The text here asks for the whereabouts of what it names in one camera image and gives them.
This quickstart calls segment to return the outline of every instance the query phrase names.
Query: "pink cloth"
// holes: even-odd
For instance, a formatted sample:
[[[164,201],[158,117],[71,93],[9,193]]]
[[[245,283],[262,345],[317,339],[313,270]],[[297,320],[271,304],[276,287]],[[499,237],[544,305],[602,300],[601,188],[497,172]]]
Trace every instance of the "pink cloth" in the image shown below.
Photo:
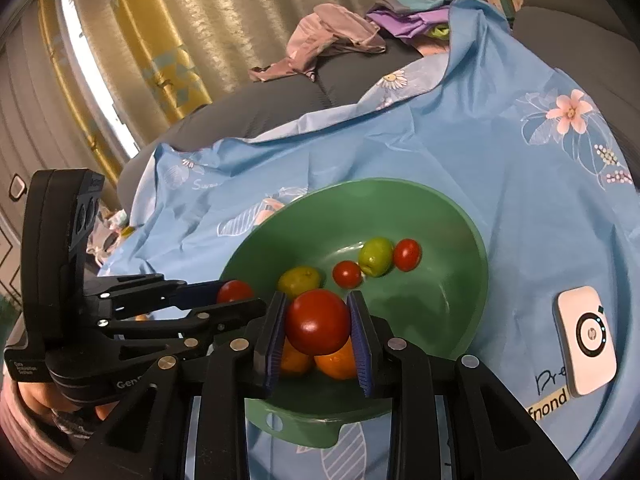
[[[39,430],[22,404],[18,384],[6,375],[0,391],[0,426],[31,473],[42,480],[57,478],[72,455]]]
[[[432,56],[433,54],[443,54],[449,51],[448,40],[437,40],[428,36],[416,36],[410,40],[406,40],[407,44],[414,47],[415,50],[422,54],[422,57]]]
[[[254,81],[268,81],[297,73],[315,78],[318,56],[335,56],[342,52],[379,54],[386,49],[378,35],[380,27],[336,4],[321,4],[314,13],[300,20],[287,43],[287,57],[271,66],[252,68]]]

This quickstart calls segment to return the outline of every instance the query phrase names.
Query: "green bowl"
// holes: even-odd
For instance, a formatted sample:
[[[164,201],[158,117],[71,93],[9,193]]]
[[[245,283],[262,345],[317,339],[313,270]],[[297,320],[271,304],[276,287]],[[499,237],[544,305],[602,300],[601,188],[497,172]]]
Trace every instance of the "green bowl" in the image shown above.
[[[370,312],[427,354],[459,357],[484,309],[486,253],[466,213],[429,187],[372,178],[306,195],[249,234],[222,279],[243,280],[270,300],[283,272],[313,266],[323,274],[322,286],[344,297],[331,276],[334,265],[357,261],[363,243],[379,236],[393,243],[417,240],[422,260],[411,272],[392,269],[367,278],[359,289]],[[281,378],[268,402],[248,399],[245,407],[263,431],[299,446],[327,448],[336,444],[343,424],[381,415],[391,405],[366,399],[356,380],[337,381],[314,370],[304,378]]]

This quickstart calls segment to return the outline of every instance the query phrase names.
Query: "orange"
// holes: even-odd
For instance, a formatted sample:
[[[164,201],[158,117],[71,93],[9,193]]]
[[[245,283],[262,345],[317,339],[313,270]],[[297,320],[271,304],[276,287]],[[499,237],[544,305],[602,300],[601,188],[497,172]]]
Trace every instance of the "orange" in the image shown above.
[[[299,376],[306,374],[314,364],[314,359],[297,351],[289,339],[284,338],[282,348],[282,360],[280,361],[280,373],[283,376]]]
[[[337,352],[317,355],[314,359],[318,369],[334,379],[353,379],[358,375],[351,338],[347,339],[347,343]]]

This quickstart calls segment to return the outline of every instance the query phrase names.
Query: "cherry tomato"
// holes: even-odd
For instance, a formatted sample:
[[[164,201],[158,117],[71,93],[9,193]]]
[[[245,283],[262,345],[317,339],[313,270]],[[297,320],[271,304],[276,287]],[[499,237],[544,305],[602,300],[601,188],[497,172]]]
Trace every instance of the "cherry tomato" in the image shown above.
[[[335,264],[332,275],[334,276],[334,282],[342,288],[356,288],[362,283],[360,266],[356,262],[349,260]]]
[[[347,339],[347,344],[337,352],[316,356],[314,360],[321,372],[334,379],[355,379],[358,376],[358,367],[356,358],[353,355],[351,338]]]
[[[216,303],[228,303],[229,301],[250,300],[255,294],[248,283],[240,280],[226,282],[218,291]]]
[[[349,309],[337,294],[324,288],[300,294],[289,306],[285,334],[299,352],[327,355],[342,348],[351,333]]]
[[[420,263],[422,248],[411,238],[400,240],[394,249],[394,265],[404,271],[414,270]]]
[[[306,374],[314,365],[314,359],[310,355],[298,352],[289,339],[284,338],[282,358],[280,360],[280,373],[283,376],[301,376]]]

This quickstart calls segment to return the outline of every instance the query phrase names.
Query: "curtain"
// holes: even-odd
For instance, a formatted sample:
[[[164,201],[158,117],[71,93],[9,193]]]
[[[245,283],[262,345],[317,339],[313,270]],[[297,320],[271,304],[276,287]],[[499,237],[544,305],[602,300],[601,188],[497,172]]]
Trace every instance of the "curtain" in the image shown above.
[[[0,216],[18,239],[23,191],[35,171],[81,167],[104,173],[97,159],[111,158],[100,132],[89,118],[74,116],[78,106],[70,106],[61,89],[54,67],[64,71],[65,53],[51,30],[42,33],[45,7],[37,0],[30,4],[0,52]],[[117,175],[111,176],[115,183]],[[117,206],[113,184],[107,184],[103,199]]]
[[[136,135],[248,82],[284,55],[298,21],[323,2],[365,12],[375,0],[75,0],[108,88]]]

